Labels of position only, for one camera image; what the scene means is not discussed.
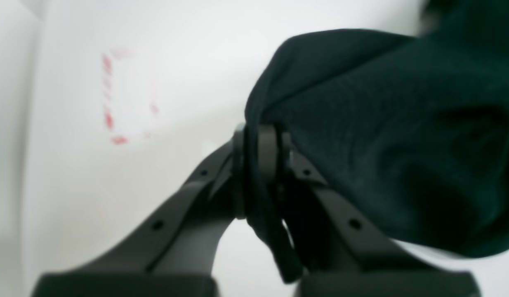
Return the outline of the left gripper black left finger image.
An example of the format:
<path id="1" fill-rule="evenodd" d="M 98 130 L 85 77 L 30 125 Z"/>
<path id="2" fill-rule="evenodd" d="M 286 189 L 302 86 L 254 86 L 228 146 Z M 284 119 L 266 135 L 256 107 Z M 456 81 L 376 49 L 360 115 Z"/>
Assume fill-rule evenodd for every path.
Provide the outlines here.
<path id="1" fill-rule="evenodd" d="M 46 274 L 34 297 L 218 297 L 217 245 L 244 218 L 245 124 L 205 158 L 149 218 L 117 246 L 77 269 Z"/>

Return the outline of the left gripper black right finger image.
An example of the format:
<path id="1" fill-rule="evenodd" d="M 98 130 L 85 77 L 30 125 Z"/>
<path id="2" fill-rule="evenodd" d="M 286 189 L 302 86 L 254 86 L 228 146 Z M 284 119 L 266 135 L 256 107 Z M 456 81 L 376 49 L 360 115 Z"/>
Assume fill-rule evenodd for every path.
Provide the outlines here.
<path id="1" fill-rule="evenodd" d="M 258 166 L 305 275 L 297 297 L 479 297 L 469 272 L 410 255 L 337 193 L 288 133 L 259 128 Z"/>

